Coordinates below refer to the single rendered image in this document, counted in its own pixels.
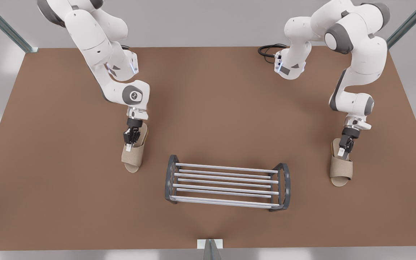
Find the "beige slipper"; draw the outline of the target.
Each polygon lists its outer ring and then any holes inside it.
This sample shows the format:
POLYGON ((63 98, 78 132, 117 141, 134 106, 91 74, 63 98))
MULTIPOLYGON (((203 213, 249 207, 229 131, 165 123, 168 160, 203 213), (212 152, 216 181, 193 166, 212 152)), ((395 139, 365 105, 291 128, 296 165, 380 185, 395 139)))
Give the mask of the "beige slipper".
POLYGON ((124 163, 125 168, 131 172, 135 173, 139 170, 142 164, 142 157, 145 148, 145 140, 148 135, 148 126, 146 123, 143 123, 140 128, 141 135, 133 147, 127 151, 127 145, 123 147, 123 152, 121 156, 121 161, 124 163))
POLYGON ((340 149, 340 138, 335 138, 331 145, 331 163, 329 176, 332 184, 336 187, 342 187, 353 178, 353 162, 349 156, 344 159, 338 155, 340 149))

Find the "grey metal shoe rack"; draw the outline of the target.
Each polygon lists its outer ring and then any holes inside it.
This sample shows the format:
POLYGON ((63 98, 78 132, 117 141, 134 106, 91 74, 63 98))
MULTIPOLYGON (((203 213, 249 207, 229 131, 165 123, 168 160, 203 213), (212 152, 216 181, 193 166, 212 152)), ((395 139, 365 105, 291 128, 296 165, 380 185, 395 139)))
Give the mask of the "grey metal shoe rack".
POLYGON ((291 200, 286 163, 272 169, 186 164, 171 155, 165 180, 165 199, 178 202, 285 210, 291 200))

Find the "silver frame post with foot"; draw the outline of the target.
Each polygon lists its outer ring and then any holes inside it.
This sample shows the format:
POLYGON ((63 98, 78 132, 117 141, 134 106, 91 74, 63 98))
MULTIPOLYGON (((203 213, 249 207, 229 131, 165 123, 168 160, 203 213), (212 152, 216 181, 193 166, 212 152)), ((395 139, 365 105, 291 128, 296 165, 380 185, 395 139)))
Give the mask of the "silver frame post with foot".
POLYGON ((197 249, 203 249, 203 260, 221 260, 219 249, 223 248, 223 239, 198 239, 197 249))

